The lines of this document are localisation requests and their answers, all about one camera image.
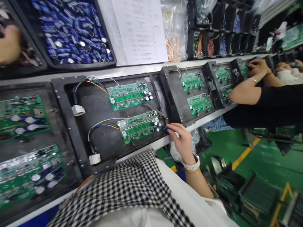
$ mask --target yellow floor marking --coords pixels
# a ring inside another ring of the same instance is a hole
[[[261,139],[255,139],[253,141],[253,146],[256,146],[259,142],[260,142]],[[233,170],[235,170],[239,165],[240,163],[248,156],[248,154],[251,152],[251,148],[248,147],[246,148],[246,150],[240,155],[240,157],[238,157],[238,159],[233,163]]]

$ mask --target hand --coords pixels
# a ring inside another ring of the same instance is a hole
[[[167,131],[172,136],[177,151],[181,155],[183,161],[187,165],[196,164],[196,160],[192,152],[192,135],[186,130],[186,128],[182,124],[171,123],[167,124],[167,126],[172,129]]]
[[[0,65],[9,65],[19,59],[21,32],[15,25],[8,25],[0,39]]]
[[[277,69],[276,71],[277,72],[281,72],[283,70],[292,70],[292,68],[290,67],[290,65],[286,64],[285,62],[280,62],[278,65],[277,65]]]
[[[271,69],[267,66],[266,61],[264,59],[255,59],[252,60],[248,66],[250,68],[264,69],[267,73],[271,73]]]

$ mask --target clear plastic bag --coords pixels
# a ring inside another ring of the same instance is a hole
[[[197,24],[203,24],[205,18],[212,12],[217,0],[196,0]]]
[[[282,0],[255,0],[254,5],[252,6],[251,11],[256,14],[264,13],[269,7],[274,4],[280,3]]]
[[[187,0],[161,0],[166,48],[169,62],[187,59]]]

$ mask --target white paper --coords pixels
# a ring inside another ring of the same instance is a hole
[[[112,0],[128,65],[168,61],[160,0]]]
[[[98,0],[102,17],[105,22],[106,30],[109,35],[109,39],[111,41],[111,45],[113,46],[115,56],[117,59],[117,66],[126,66],[126,56],[121,40],[121,35],[118,27],[118,23],[116,20],[115,11],[113,8],[113,3],[110,0]]]

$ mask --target white shirt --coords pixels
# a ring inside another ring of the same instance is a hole
[[[195,226],[238,227],[226,214],[221,201],[201,197],[181,180],[166,164],[156,159],[163,180],[172,196]],[[90,227],[173,227],[162,209],[122,208],[101,217]]]

